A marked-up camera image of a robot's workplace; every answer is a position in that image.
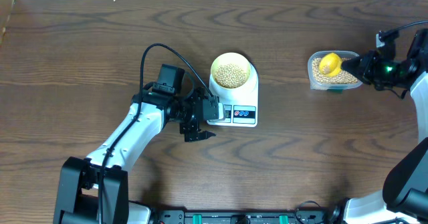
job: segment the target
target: digital kitchen scale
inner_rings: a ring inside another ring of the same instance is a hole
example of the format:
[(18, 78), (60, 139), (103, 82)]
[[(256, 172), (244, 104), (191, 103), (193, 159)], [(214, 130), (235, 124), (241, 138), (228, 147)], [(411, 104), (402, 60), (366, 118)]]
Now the digital kitchen scale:
[[(246, 83), (234, 89), (220, 86), (214, 77), (218, 65), (229, 63), (230, 61), (233, 63), (243, 63), (249, 70), (249, 77)], [(208, 120), (208, 124), (240, 127), (255, 127), (257, 125), (259, 77), (254, 66), (245, 57), (238, 53), (225, 53), (219, 56), (211, 66), (209, 89), (213, 95), (219, 97), (220, 103), (223, 104), (225, 118), (223, 120)]]

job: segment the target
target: black cable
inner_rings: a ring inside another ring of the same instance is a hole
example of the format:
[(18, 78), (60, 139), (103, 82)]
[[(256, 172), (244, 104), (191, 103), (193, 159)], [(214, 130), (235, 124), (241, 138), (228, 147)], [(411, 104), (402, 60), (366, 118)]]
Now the black cable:
[(203, 80), (201, 79), (201, 77), (199, 76), (199, 74), (196, 72), (196, 70), (192, 67), (192, 65), (185, 59), (185, 58), (183, 58), (179, 53), (177, 53), (175, 50), (173, 50), (172, 48), (170, 48), (169, 46), (167, 46), (167, 45), (165, 45), (165, 44), (163, 44), (163, 43), (154, 43), (154, 44), (152, 44), (152, 45), (150, 45), (147, 49), (146, 49), (146, 51), (145, 51), (145, 53), (144, 53), (144, 55), (142, 56), (142, 59), (141, 59), (141, 62), (143, 62), (144, 61), (144, 59), (146, 58), (146, 54), (147, 54), (147, 51), (149, 50), (149, 49), (151, 49), (152, 47), (156, 47), (156, 46), (161, 46), (161, 47), (164, 47), (164, 48), (166, 48), (167, 50), (169, 50), (169, 51), (171, 51), (171, 52), (173, 52), (177, 57), (179, 57), (185, 64), (187, 64), (187, 66), (192, 70), (192, 72), (196, 75), (196, 78), (198, 78), (198, 80), (202, 83), (202, 85), (203, 85), (203, 87), (208, 91), (208, 94), (212, 97), (213, 96), (213, 93), (209, 90), (209, 88), (207, 87), (207, 85), (203, 82)]
[(381, 40), (383, 40), (383, 39), (387, 38), (388, 36), (390, 36), (390, 35), (392, 35), (392, 34), (394, 34), (394, 33), (398, 32), (398, 31), (400, 31), (400, 30), (402, 30), (402, 29), (405, 29), (405, 28), (408, 28), (408, 27), (412, 27), (412, 26), (414, 26), (414, 25), (424, 24), (424, 23), (428, 23), (428, 20), (416, 21), (416, 22), (413, 22), (413, 23), (409, 23), (409, 24), (406, 24), (406, 25), (403, 25), (403, 26), (396, 27), (396, 28), (394, 28), (394, 29), (391, 29), (391, 30), (385, 31), (385, 32), (383, 32), (383, 34), (382, 34), (382, 35), (380, 35)]
[(144, 61), (146, 59), (146, 55), (147, 55), (148, 51), (152, 47), (155, 47), (155, 46), (161, 46), (161, 47), (166, 48), (167, 50), (173, 52), (183, 62), (185, 62), (187, 64), (187, 66), (192, 70), (192, 72), (196, 75), (196, 77), (199, 79), (199, 81), (201, 81), (202, 85), (208, 91), (209, 95), (213, 96), (213, 93), (211, 93), (211, 91), (209, 90), (209, 88), (207, 87), (207, 85), (205, 85), (205, 83), (202, 81), (202, 79), (199, 76), (199, 74), (196, 72), (195, 69), (193, 69), (192, 65), (185, 58), (183, 58), (179, 53), (177, 53), (175, 50), (173, 50), (169, 46), (167, 46), (165, 44), (162, 44), (162, 43), (154, 43), (154, 44), (152, 44), (152, 45), (150, 45), (150, 46), (148, 46), (146, 48), (146, 50), (144, 51), (144, 53), (142, 55), (142, 58), (141, 58), (141, 65), (140, 65), (140, 88), (139, 88), (139, 91), (138, 91), (139, 101), (138, 101), (138, 108), (137, 108), (136, 114), (135, 114), (134, 118), (132, 118), (131, 122), (118, 135), (118, 137), (116, 138), (116, 140), (114, 140), (114, 142), (112, 143), (112, 145), (109, 148), (107, 148), (106, 155), (104, 156), (104, 159), (103, 159), (102, 164), (101, 164), (101, 168), (100, 168), (100, 179), (98, 180), (98, 220), (99, 220), (100, 224), (104, 224), (103, 208), (102, 208), (102, 190), (104, 188), (104, 186), (103, 186), (103, 184), (104, 184), (104, 171), (105, 171), (105, 168), (106, 168), (106, 165), (107, 165), (107, 160), (108, 160), (108, 158), (110, 158), (110, 155), (112, 154), (112, 151), (114, 150), (114, 147), (118, 144), (119, 140), (125, 135), (125, 133), (129, 130), (129, 128), (131, 128), (131, 126), (138, 120), (138, 117), (140, 116), (140, 112), (141, 112), (142, 90), (143, 89), (147, 89), (148, 90), (154, 84), (154, 82), (150, 82), (150, 83), (146, 84), (145, 86), (143, 86), (143, 75), (144, 75)]
[(305, 202), (303, 202), (302, 204), (300, 204), (300, 205), (298, 205), (297, 206), (297, 208), (296, 208), (296, 210), (294, 211), (294, 218), (296, 218), (296, 220), (300, 223), (300, 224), (304, 224), (303, 222), (302, 222), (302, 220), (297, 216), (297, 212), (299, 211), (299, 208), (300, 207), (303, 207), (304, 205), (306, 205), (306, 204), (315, 204), (315, 205), (317, 205), (318, 207), (321, 207), (316, 201), (305, 201)]
[(404, 97), (406, 96), (407, 90), (403, 90), (403, 92), (401, 93), (401, 95), (399, 95), (397, 92), (395, 92), (395, 90), (391, 89), (391, 88), (384, 88), (383, 90), (379, 90), (379, 91), (384, 91), (384, 90), (389, 90), (391, 91), (393, 94), (395, 94), (400, 100), (404, 100)]
[(416, 21), (416, 22), (413, 22), (413, 23), (409, 23), (409, 24), (403, 25), (401, 27), (397, 27), (397, 28), (388, 30), (387, 32), (395, 32), (395, 31), (399, 31), (399, 30), (402, 30), (402, 29), (414, 26), (414, 25), (419, 25), (419, 24), (424, 24), (424, 23), (428, 23), (428, 20), (422, 20), (422, 21)]
[(149, 82), (149, 83), (147, 83), (142, 89), (143, 90), (148, 90), (148, 89), (150, 89), (151, 87), (153, 87), (153, 84), (155, 84), (156, 82)]
[(410, 224), (410, 223), (408, 223), (403, 218), (397, 218), (397, 217), (395, 217), (395, 219), (388, 220), (388, 221), (381, 221), (381, 222), (378, 222), (378, 223), (375, 223), (375, 224)]

